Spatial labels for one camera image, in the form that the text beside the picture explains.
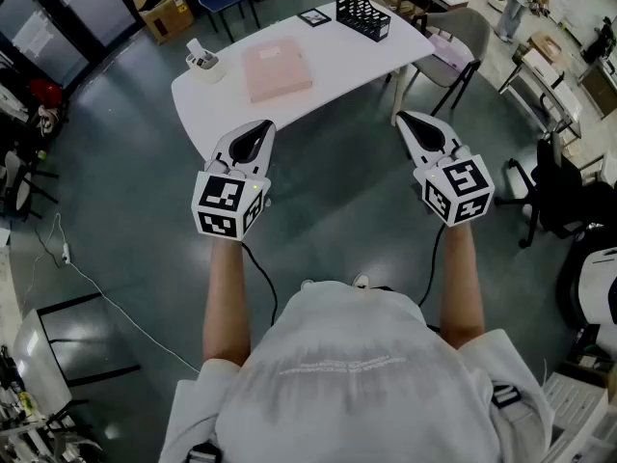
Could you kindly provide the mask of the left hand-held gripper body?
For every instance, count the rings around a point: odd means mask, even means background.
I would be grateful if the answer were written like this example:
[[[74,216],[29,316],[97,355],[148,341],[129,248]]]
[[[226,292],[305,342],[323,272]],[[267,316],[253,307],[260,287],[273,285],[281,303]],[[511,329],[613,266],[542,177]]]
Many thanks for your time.
[[[212,159],[198,172],[191,209],[200,234],[242,241],[263,212],[271,181]]]

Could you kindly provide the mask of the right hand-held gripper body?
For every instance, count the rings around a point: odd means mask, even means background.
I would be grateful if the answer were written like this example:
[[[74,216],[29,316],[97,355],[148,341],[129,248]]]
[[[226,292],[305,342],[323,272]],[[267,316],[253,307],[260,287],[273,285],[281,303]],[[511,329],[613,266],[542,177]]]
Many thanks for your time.
[[[428,168],[415,168],[420,196],[450,228],[486,214],[495,185],[479,154],[456,148]]]

